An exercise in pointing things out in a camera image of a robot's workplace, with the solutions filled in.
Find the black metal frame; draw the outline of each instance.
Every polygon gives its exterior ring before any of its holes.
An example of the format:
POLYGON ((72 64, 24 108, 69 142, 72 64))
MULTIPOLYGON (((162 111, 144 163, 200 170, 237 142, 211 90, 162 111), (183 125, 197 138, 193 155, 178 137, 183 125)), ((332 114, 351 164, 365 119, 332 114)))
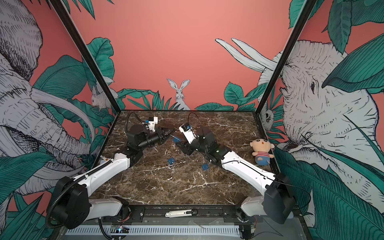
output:
MULTIPOLYGON (((308 17, 309 17, 309 15, 310 15, 310 13, 311 13, 314 5, 315 5, 315 3, 316 3, 316 0, 307 0, 305 2, 304 6, 300 12, 300 15, 298 17, 298 20, 297 20, 297 22, 296 22, 296 24, 295 24, 295 26, 291 32, 291 35, 287 41, 287 44, 286 44, 286 46, 282 52, 280 60, 277 63, 277 66, 276 66, 276 68, 272 74, 272 77, 271 77, 269 83, 268 83, 268 86, 265 90, 265 93, 264 93, 261 101, 259 102, 259 106, 257 107, 256 111, 253 112, 253 116, 254 116, 257 128, 258 128, 261 136, 265 139, 266 139, 266 134, 265 134, 265 131, 262 127, 261 120, 259 117, 259 115, 261 113, 261 109, 264 106, 264 104, 266 103, 267 98, 270 95, 273 86, 275 85, 277 79, 279 78, 280 73, 281 73, 281 71, 282 71, 282 69, 283 69, 283 67, 284 67, 284 65, 285 65, 295 43, 296 43, 308 17)), ((69 16, 67 10, 65 9, 65 7, 61 3, 61 1, 60 0, 51 0, 51 4, 52 4, 53 8, 56 10, 56 12, 57 12, 58 16, 60 17, 61 21, 63 22, 64 26, 66 27, 68 33, 71 35, 74 43, 76 44, 76 46, 79 49, 80 53, 82 54, 84 60, 88 64, 89 68, 91 69, 91 71, 94 74, 95 78, 97 79, 98 83, 100 84, 103 91, 105 92, 108 99, 110 100, 113 109, 117 113, 117 116, 116 116, 116 118, 115 118, 115 120, 111 126, 111 130, 108 132, 106 140, 102 146, 102 150, 103 150, 105 147, 105 144, 107 143, 109 136, 112 133, 113 127, 114 127, 114 125, 118 119, 118 116, 121 113, 120 107, 118 106, 116 100, 113 98, 111 92, 109 91, 109 87, 104 82, 103 76, 100 73, 98 66, 96 65, 93 57, 91 56, 90 52, 88 51, 88 48, 87 48, 85 42, 83 41, 82 37, 78 33, 75 25, 73 24, 73 22, 71 20, 71 17, 69 16)), ((278 174, 280 172, 278 165, 274 159, 271 161, 270 165, 271 165, 272 171, 274 173, 278 174)), ((131 221, 127 221, 127 223, 134 222, 134 220, 137 219, 137 216, 139 216, 139 220, 140 220, 140 218, 142 219, 143 217, 164 217, 165 212, 169 212, 172 209, 175 210, 175 209, 194 208, 194 209, 198 209, 200 211, 200 214, 203 214, 203 215, 198 214, 197 216, 195 216, 197 218, 199 218, 199 217, 223 217, 225 222, 233 222, 235 225, 249 225, 249 223, 241 223, 237 219, 223 216, 223 214, 225 215, 224 211, 235 212, 236 206, 238 206, 238 205, 130 205, 130 207, 132 208, 132 212, 135 212, 134 215, 136 216, 136 218, 133 219, 134 217, 132 217, 131 221)), ((309 230, 305 224, 304 218, 301 215, 300 209, 296 209, 293 212, 294 212, 294 215, 299 218, 307 239, 312 240, 310 232, 309 232, 309 230)))
POLYGON ((84 61, 88 64, 89 68, 91 69, 93 75, 97 79, 98 83, 100 84, 101 88, 103 89, 105 95, 111 102, 112 108, 115 110, 116 113, 119 113, 120 107, 118 103, 116 102, 115 98, 112 96, 111 91, 109 90, 108 85, 104 82, 104 78, 99 71, 99 68, 97 64, 95 63, 92 55, 90 54, 87 45, 85 44, 83 38, 80 36, 79 32, 77 31, 77 28, 72 22, 71 17, 69 16, 67 10, 65 9, 64 5, 61 3, 60 0, 50 0, 53 8, 55 9, 57 15, 60 17, 62 23, 64 24, 65 28, 67 29, 68 33, 71 35, 72 40, 76 44, 76 47, 79 49, 81 55, 84 58, 84 61))

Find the rabbit face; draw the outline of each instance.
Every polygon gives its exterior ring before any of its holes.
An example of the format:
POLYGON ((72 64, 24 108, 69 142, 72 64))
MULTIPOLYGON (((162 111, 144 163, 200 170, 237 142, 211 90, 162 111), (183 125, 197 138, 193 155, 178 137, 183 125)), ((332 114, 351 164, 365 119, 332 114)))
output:
POLYGON ((169 82, 169 85, 170 85, 173 89, 176 90, 176 99, 183 99, 183 98, 184 98, 183 88, 185 88, 185 87, 189 84, 189 82, 190 82, 189 79, 184 80, 184 81, 182 82, 180 88, 177 87, 177 84, 176 84, 173 80, 171 80, 171 79, 169 79, 169 78, 167 78, 167 80, 168 80, 168 82, 169 82))

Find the plush toy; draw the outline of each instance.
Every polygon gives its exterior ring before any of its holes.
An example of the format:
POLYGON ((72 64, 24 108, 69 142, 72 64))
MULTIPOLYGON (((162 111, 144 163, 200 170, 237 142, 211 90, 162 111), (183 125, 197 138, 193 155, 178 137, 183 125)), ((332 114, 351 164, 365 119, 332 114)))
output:
POLYGON ((256 139, 249 143, 249 145, 253 148, 254 152, 252 156, 255 156, 255 162, 258 165, 265 166, 268 165, 271 158, 275 156, 273 154, 269 154, 268 152, 271 148, 275 146, 265 139, 256 139))

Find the brown marble surface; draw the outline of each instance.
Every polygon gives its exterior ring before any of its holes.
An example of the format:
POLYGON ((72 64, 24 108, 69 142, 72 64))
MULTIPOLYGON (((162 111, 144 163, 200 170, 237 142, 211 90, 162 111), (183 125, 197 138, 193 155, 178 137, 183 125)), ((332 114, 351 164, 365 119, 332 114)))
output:
MULTIPOLYGON (((122 147, 125 118, 129 112, 122 112, 111 133, 103 156, 111 158, 122 147)), ((149 116, 159 118, 160 127, 174 127, 187 122, 189 112, 136 111, 141 119, 149 116)), ((255 120, 249 112, 196 112, 203 126, 209 126, 219 144, 224 144, 240 157, 255 164, 249 142, 259 138, 255 120)), ((128 129, 137 120, 131 115, 128 129)), ((198 127, 193 114, 190 124, 198 127)), ((177 131, 173 134, 181 139, 177 131)), ((182 153, 172 141, 172 137, 161 146, 144 150, 144 156, 133 167, 117 174, 98 188, 91 198, 120 196, 131 204, 237 204, 245 196, 258 196, 250 184, 232 172, 209 164, 209 170, 202 170, 204 157, 199 152, 191 156, 182 153), (175 163, 168 165, 173 157, 175 163)), ((262 167, 270 171, 269 166, 262 167)))

